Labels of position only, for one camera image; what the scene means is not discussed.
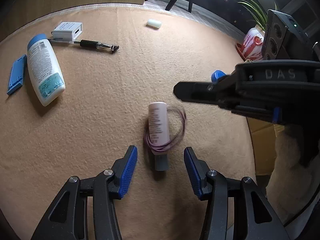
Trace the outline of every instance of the blue bottle cap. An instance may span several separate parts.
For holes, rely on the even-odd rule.
[[[216,70],[215,72],[212,73],[211,75],[211,81],[212,82],[217,82],[218,78],[225,76],[226,74],[221,71],[221,70]]]
[[[41,33],[41,34],[38,34],[36,36],[34,36],[28,43],[28,46],[27,46],[27,50],[30,49],[30,47],[35,44],[37,41],[40,41],[40,40],[45,40],[47,39],[47,36],[44,34],[44,33]]]

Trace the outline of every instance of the cardboard box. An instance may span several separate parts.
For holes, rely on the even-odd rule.
[[[253,118],[247,118],[247,121],[251,134],[256,175],[271,175],[276,160],[274,125]]]

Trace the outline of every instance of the potted plant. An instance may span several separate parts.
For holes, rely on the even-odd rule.
[[[252,15],[257,23],[244,37],[243,44],[236,44],[236,49],[243,60],[262,60],[261,48],[267,25],[266,12],[253,0],[237,0]]]

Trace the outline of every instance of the blue gripper pad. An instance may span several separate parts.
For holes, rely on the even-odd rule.
[[[197,172],[196,166],[192,160],[192,157],[190,155],[190,152],[187,147],[184,149],[184,164],[187,168],[188,176],[191,182],[191,186],[193,189],[193,193],[200,199],[202,197],[202,191],[201,191],[201,180],[199,177],[199,174]]]
[[[122,199],[123,196],[128,192],[130,181],[133,175],[134,168],[136,166],[138,159],[138,149],[135,146],[129,146],[126,154],[124,155],[123,159],[121,160],[125,164],[122,170],[121,175],[116,174],[119,176],[119,191],[118,191],[118,199]]]

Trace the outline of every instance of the screw head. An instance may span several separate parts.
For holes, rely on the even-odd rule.
[[[112,173],[113,173],[113,170],[112,170],[112,169],[107,169],[107,170],[105,170],[105,171],[103,172],[103,174],[106,175],[106,176],[109,176],[109,175],[111,175]]]
[[[217,171],[215,171],[215,170],[209,170],[208,171],[208,174],[210,175],[210,176],[212,176],[212,177],[214,177],[214,176],[217,176]]]
[[[244,178],[243,178],[243,181],[244,181],[245,183],[250,184],[250,183],[252,182],[252,179],[251,179],[250,177],[244,177]]]
[[[208,85],[208,86],[207,86],[207,90],[208,90],[208,91],[211,91],[213,88],[214,88],[214,85]]]
[[[78,180],[77,176],[72,176],[72,177],[70,177],[69,182],[75,183],[75,182],[77,182],[77,180]]]

